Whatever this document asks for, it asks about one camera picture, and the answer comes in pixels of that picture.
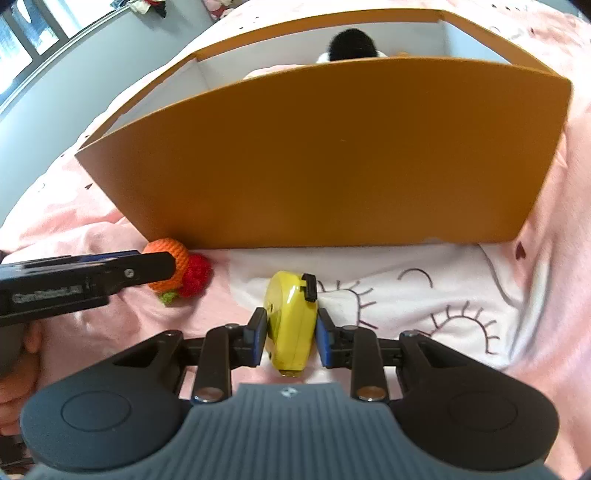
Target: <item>crochet fruit toy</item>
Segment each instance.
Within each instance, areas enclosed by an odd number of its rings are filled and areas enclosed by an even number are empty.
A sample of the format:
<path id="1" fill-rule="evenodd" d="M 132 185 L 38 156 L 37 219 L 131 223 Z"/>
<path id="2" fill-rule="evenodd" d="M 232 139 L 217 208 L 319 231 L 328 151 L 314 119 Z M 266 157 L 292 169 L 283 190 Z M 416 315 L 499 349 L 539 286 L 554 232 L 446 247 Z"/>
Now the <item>crochet fruit toy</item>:
<path id="1" fill-rule="evenodd" d="M 178 296 L 189 298 L 205 290 L 212 276 L 212 266 L 206 257 L 190 253 L 187 247 L 172 238 L 150 242 L 143 253 L 153 252 L 168 252 L 176 260 L 177 268 L 171 278 L 148 284 L 162 303 L 170 305 Z"/>

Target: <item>yellow tape measure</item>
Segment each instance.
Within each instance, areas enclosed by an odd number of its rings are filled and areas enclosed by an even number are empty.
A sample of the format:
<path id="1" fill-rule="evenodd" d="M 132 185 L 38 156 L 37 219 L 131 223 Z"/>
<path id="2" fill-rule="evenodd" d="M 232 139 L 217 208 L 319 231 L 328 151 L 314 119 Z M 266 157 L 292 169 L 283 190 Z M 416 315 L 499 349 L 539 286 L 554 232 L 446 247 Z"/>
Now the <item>yellow tape measure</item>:
<path id="1" fill-rule="evenodd" d="M 277 272 L 267 287 L 265 347 L 271 363 L 283 376 L 299 377 L 306 366 L 316 327 L 316 300 L 314 275 Z"/>

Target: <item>blanket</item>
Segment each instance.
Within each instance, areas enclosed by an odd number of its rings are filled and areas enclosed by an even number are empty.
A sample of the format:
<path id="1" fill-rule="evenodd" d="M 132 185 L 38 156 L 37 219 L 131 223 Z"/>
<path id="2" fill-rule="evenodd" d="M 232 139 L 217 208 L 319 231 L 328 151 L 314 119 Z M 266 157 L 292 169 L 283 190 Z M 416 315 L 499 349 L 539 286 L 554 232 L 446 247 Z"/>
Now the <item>blanket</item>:
<path id="1" fill-rule="evenodd" d="M 402 6 L 458 13 L 572 80 L 573 99 L 558 149 L 518 238 L 503 245 L 202 252 L 212 260 L 215 274 L 199 299 L 164 307 L 148 287 L 128 288 L 106 307 L 45 321 L 38 387 L 163 329 L 181 329 L 192 337 L 212 326 L 246 323 L 261 304 L 274 271 L 309 271 L 317 274 L 320 303 L 338 325 L 354 323 L 390 338 L 417 328 L 541 390 L 555 403 L 561 419 L 548 465 L 568 479 L 578 478 L 591 465 L 591 414 L 586 408 L 591 401 L 591 373 L 586 368 L 591 357 L 590 25 L 529 0 L 251 0 L 177 58 L 281 21 Z M 122 92 L 27 190 L 0 229 L 0 249 L 10 253 L 3 262 L 143 249 L 146 239 L 94 184 L 75 153 L 97 122 L 162 69 Z M 347 372 L 327 372 L 318 366 L 312 359 L 301 381 L 347 382 Z M 392 372 L 388 376 L 396 395 Z M 233 372 L 235 388 L 240 382 L 272 381 L 284 380 L 267 360 L 258 369 Z M 14 399 L 11 411 L 18 410 L 29 392 L 19 394 L 7 392 L 0 381 L 2 433 L 12 432 L 10 425 L 2 426 L 7 411 L 3 402 Z"/>

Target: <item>finger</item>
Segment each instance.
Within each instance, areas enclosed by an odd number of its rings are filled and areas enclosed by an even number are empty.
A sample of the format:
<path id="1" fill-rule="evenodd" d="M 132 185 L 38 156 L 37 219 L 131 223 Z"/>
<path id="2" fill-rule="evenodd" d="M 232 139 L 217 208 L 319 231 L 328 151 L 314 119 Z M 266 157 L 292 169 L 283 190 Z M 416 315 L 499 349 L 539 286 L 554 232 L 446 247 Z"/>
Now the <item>finger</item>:
<path id="1" fill-rule="evenodd" d="M 37 353 L 41 348 L 41 340 L 43 339 L 43 331 L 40 322 L 32 322 L 27 327 L 27 331 L 22 340 L 25 345 L 25 350 L 29 353 Z"/>
<path id="2" fill-rule="evenodd" d="M 0 404 L 22 397 L 35 385 L 39 375 L 39 356 L 23 353 L 12 371 L 0 380 Z"/>
<path id="3" fill-rule="evenodd" d="M 21 428 L 17 421 L 10 425 L 0 426 L 0 435 L 8 437 L 10 435 L 18 435 L 19 433 L 21 433 Z"/>
<path id="4" fill-rule="evenodd" d="M 31 392 L 28 392 L 27 395 L 23 395 L 8 403 L 1 404 L 0 425 L 11 425 L 18 421 L 19 416 L 21 416 L 22 407 L 30 396 Z"/>

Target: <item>metal pin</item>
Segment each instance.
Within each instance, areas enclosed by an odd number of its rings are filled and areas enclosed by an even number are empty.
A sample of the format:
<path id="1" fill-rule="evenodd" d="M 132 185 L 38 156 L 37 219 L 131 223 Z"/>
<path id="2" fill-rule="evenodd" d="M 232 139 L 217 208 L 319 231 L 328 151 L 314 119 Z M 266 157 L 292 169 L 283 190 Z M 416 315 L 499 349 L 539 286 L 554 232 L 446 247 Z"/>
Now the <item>metal pin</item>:
<path id="1" fill-rule="evenodd" d="M 279 370 L 279 373 L 281 374 L 282 377 L 287 377 L 287 378 L 299 378 L 299 377 L 301 377 L 301 371 L 300 370 Z"/>
<path id="2" fill-rule="evenodd" d="M 200 403 L 215 403 L 221 400 L 223 391 L 216 387 L 203 387 L 195 392 L 194 399 Z"/>
<path id="3" fill-rule="evenodd" d="M 363 401 L 380 401 L 386 398 L 386 391 L 382 387 L 376 387 L 374 385 L 361 387 L 355 393 Z"/>

